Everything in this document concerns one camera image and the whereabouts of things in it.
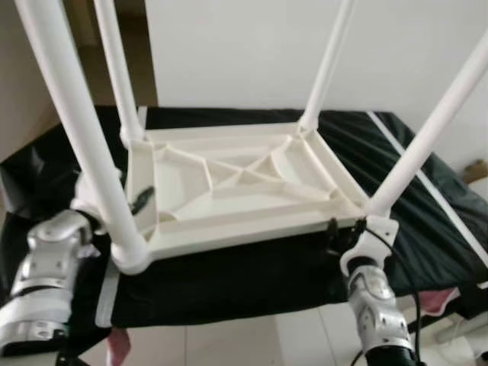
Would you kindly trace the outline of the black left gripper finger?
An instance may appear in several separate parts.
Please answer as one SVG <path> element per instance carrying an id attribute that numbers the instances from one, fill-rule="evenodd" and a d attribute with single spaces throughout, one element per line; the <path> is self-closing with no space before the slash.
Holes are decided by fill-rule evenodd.
<path id="1" fill-rule="evenodd" d="M 154 195 L 156 195 L 156 186 L 153 185 L 146 186 L 142 191 L 137 192 L 129 203 L 130 213 L 133 216 L 142 213 L 149 206 L 149 202 Z"/>

